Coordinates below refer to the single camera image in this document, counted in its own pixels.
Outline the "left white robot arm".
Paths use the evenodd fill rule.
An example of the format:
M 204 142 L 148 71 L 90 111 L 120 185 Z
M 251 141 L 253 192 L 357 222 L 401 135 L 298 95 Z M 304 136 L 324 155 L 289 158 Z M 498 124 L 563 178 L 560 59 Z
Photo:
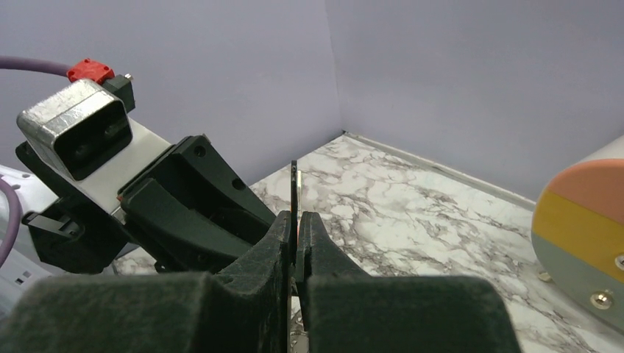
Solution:
M 47 166 L 28 143 L 15 150 L 32 172 L 15 249 L 50 270 L 100 274 L 134 243 L 159 273 L 215 274 L 250 250 L 274 213 L 203 135 L 188 136 L 113 189 L 111 211 Z

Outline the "red keychain with metal chain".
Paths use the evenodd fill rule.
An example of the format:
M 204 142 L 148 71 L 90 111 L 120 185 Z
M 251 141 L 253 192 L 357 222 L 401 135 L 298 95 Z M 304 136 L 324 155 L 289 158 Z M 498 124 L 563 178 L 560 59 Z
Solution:
M 293 343 L 293 352 L 309 352 L 308 337 L 305 334 L 303 323 L 303 302 L 302 299 L 305 296 L 305 283 L 304 283 L 304 264 L 303 254 L 298 250 L 299 242 L 299 195 L 301 191 L 301 182 L 299 178 L 299 171 L 297 160 L 291 161 L 291 231 L 289 235 L 289 244 L 291 247 L 291 259 L 292 259 L 292 279 L 294 288 L 297 289 L 297 297 L 299 298 L 299 316 L 301 321 L 301 333 L 296 333 L 291 342 Z

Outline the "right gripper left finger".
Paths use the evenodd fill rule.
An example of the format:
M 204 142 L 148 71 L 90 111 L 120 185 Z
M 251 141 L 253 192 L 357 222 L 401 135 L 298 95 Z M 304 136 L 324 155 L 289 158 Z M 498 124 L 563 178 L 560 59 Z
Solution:
M 3 352 L 288 352 L 291 214 L 217 274 L 52 277 L 1 328 Z

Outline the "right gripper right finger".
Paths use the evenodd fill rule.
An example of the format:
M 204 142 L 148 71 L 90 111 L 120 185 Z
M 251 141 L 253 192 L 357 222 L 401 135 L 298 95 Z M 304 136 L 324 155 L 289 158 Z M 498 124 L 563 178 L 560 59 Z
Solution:
M 520 351 L 490 282 L 372 276 L 330 239 L 318 213 L 300 220 L 296 278 L 312 352 Z

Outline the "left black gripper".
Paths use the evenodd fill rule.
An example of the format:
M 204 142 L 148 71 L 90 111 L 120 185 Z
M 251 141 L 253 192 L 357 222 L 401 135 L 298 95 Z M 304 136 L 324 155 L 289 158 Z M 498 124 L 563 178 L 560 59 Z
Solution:
M 122 226 L 47 166 L 27 142 L 15 154 L 57 196 L 44 210 L 22 218 L 40 260 L 72 274 L 102 273 L 129 243 Z M 165 272 L 215 274 L 255 245 L 187 209 L 153 178 L 121 196 L 121 209 L 132 239 Z

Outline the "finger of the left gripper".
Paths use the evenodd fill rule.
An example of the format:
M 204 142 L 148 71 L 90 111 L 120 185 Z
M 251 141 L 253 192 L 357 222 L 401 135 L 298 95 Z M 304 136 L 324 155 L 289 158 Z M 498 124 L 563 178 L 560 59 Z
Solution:
M 205 135 L 183 138 L 146 175 L 187 209 L 247 243 L 256 244 L 275 220 Z

